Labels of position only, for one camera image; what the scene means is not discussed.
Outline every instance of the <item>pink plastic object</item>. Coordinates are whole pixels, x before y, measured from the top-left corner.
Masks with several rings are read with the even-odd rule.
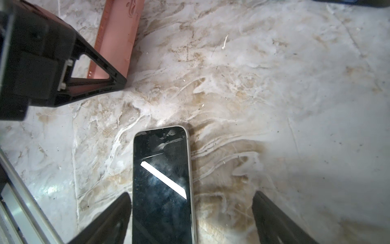
[[[143,9],[144,0],[106,0],[97,32],[95,50],[125,77]],[[87,77],[107,79],[108,74],[91,61]]]

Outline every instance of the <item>white debris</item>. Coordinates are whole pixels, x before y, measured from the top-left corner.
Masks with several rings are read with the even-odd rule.
[[[227,37],[229,36],[229,34],[225,37],[225,42],[223,43],[223,47],[222,47],[222,49],[224,49],[225,48],[225,46],[226,46],[226,40],[227,40]]]

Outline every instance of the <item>marble surface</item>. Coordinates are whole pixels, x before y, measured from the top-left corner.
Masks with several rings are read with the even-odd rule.
[[[94,43],[103,0],[35,3]],[[319,243],[383,243],[389,17],[310,0],[146,0],[126,89],[30,107],[0,122],[0,144],[64,242],[132,193],[134,135],[179,124],[199,243],[258,243],[256,190]]]

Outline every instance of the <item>smartphone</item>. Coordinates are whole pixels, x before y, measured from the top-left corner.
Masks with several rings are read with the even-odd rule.
[[[133,244],[195,244],[188,131],[181,126],[134,137]]]

